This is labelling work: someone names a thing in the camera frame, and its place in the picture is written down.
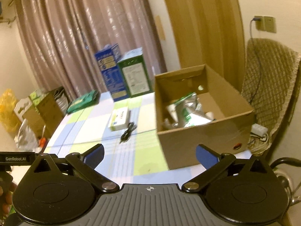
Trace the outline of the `person's hand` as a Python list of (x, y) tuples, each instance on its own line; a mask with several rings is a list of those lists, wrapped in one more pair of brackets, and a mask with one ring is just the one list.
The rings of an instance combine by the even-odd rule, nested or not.
[(13, 181), (13, 177), (1, 171), (1, 222), (8, 216), (12, 206), (12, 193), (15, 191), (17, 185)]

